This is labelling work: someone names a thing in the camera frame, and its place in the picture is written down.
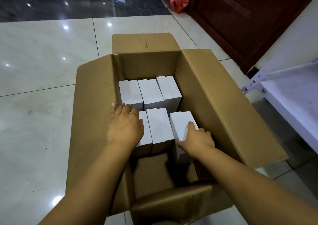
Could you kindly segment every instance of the white wall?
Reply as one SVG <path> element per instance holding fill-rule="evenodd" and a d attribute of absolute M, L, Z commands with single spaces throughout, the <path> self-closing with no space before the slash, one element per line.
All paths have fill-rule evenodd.
<path fill-rule="evenodd" d="M 312 0 L 257 62 L 273 71 L 309 63 L 318 58 L 318 0 Z"/>

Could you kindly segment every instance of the tile floor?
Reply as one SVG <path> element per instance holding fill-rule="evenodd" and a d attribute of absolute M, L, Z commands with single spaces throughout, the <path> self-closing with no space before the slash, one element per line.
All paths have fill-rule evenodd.
<path fill-rule="evenodd" d="M 154 13 L 0 23 L 2 223 L 37 224 L 65 194 L 76 69 L 111 53 L 113 34 L 170 32 L 182 49 L 211 49 L 239 87 L 248 81 L 190 16 Z M 290 126 L 261 94 L 250 92 L 247 98 L 290 154 L 287 162 L 257 170 L 318 207 L 317 155 L 288 132 Z M 130 212 L 111 216 L 105 224 L 130 225 Z M 232 207 L 193 224 L 246 222 Z"/>

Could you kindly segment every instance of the cardboard box flap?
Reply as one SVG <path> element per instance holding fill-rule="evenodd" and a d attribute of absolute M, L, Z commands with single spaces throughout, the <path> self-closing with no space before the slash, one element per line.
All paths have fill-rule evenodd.
<path fill-rule="evenodd" d="M 233 206 L 220 184 L 173 188 L 137 199 L 130 210 L 133 223 L 153 224 L 171 220 L 192 222 Z"/>
<path fill-rule="evenodd" d="M 211 50 L 182 50 L 244 164 L 287 159 L 283 148 Z"/>
<path fill-rule="evenodd" d="M 113 54 L 180 51 L 180 47 L 170 33 L 114 34 Z"/>
<path fill-rule="evenodd" d="M 77 69 L 66 192 L 76 185 L 106 146 L 109 111 L 112 102 L 116 102 L 114 71 L 112 55 Z M 125 170 L 115 192 L 113 203 L 117 212 L 128 210 L 133 203 L 131 189 L 124 184 L 133 179 L 129 172 Z"/>

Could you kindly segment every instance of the white shelf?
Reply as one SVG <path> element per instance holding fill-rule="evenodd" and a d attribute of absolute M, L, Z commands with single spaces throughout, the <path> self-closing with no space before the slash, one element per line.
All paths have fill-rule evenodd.
<path fill-rule="evenodd" d="M 318 62 L 273 72 L 260 86 L 265 98 L 318 153 Z"/>

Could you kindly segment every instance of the brown door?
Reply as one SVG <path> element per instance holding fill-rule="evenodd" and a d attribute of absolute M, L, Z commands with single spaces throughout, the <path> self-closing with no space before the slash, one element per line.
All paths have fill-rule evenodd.
<path fill-rule="evenodd" d="M 247 72 L 311 0 L 190 0 L 189 14 Z"/>

